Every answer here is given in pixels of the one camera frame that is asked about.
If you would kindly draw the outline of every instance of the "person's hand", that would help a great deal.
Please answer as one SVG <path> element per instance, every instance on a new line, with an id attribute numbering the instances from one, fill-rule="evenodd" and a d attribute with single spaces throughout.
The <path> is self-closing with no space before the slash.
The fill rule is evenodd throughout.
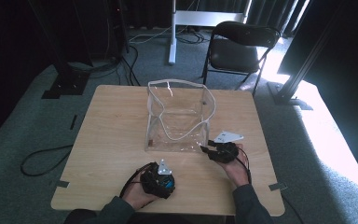
<path id="1" fill-rule="evenodd" d="M 243 155 L 243 152 L 240 150 L 237 157 L 243 164 L 247 163 L 246 157 Z M 234 182 L 235 186 L 239 187 L 242 185 L 249 184 L 248 175 L 246 173 L 245 167 L 238 162 L 237 160 L 231 161 L 229 163 L 217 162 L 225 171 L 228 178 Z"/>
<path id="2" fill-rule="evenodd" d="M 141 174 L 138 174 L 133 178 L 133 183 L 129 184 L 122 197 L 122 199 L 129 203 L 135 211 L 158 199 L 158 196 L 154 194 L 145 193 L 140 181 Z"/>

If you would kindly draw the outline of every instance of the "clear plastic box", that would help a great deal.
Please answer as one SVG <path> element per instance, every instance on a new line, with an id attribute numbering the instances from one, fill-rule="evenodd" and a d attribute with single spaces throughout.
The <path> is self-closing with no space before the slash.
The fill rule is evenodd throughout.
<path id="1" fill-rule="evenodd" d="M 151 81 L 147 91 L 145 150 L 201 152 L 215 111 L 211 92 L 202 84 L 179 79 Z"/>

